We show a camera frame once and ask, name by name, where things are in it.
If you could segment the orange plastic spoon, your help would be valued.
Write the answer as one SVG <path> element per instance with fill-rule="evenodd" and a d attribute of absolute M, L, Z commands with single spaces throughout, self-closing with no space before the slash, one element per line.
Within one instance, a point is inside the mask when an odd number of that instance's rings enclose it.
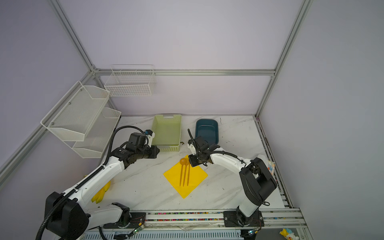
<path fill-rule="evenodd" d="M 179 161 L 180 165 L 181 165 L 181 172 L 180 172 L 180 186 L 182 185 L 182 182 L 183 182 L 183 174 L 184 174 L 184 166 L 188 163 L 188 160 L 186 158 L 182 158 L 180 159 Z"/>

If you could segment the yellow paper napkin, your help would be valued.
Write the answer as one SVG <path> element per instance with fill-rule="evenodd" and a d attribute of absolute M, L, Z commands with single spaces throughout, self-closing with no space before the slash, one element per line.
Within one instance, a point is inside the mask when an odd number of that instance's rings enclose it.
<path fill-rule="evenodd" d="M 188 160 L 187 164 L 190 165 L 189 157 L 185 156 L 184 158 Z M 183 187 L 183 182 L 180 186 L 180 172 L 181 165 L 178 162 L 169 170 L 164 172 L 163 175 L 183 199 L 188 197 L 190 193 L 193 192 L 208 177 L 208 174 L 200 166 L 194 168 L 191 166 L 189 186 L 187 186 L 186 178 L 186 184 Z"/>

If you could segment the light green plastic basket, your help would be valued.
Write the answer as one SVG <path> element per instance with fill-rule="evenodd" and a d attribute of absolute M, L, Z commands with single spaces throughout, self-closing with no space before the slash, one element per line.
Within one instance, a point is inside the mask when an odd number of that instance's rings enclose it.
<path fill-rule="evenodd" d="M 152 144 L 161 152 L 178 152 L 182 133 L 181 115 L 155 115 L 152 131 L 155 133 Z"/>

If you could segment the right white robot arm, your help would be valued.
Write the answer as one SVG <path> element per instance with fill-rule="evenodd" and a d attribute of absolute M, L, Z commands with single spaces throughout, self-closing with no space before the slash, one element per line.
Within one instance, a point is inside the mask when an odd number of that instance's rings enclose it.
<path fill-rule="evenodd" d="M 188 141 L 192 167 L 219 165 L 239 175 L 245 198 L 234 211 L 225 211 L 226 227 L 262 227 L 260 206 L 269 206 L 267 198 L 277 188 L 277 182 L 261 158 L 245 159 L 225 151 L 219 145 L 209 145 L 203 137 Z"/>

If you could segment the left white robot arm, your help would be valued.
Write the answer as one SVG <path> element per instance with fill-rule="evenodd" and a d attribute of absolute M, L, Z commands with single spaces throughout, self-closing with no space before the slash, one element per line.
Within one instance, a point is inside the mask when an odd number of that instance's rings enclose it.
<path fill-rule="evenodd" d="M 79 183 L 62 193 L 53 192 L 46 199 L 45 218 L 36 238 L 40 240 L 44 230 L 49 230 L 64 240 L 76 240 L 84 232 L 106 224 L 127 227 L 132 222 L 129 207 L 114 202 L 106 207 L 87 209 L 95 201 L 98 192 L 128 166 L 141 159 L 155 159 L 160 150 L 152 145 L 155 133 L 146 130 L 132 133 L 129 140 L 108 153 L 98 166 Z"/>

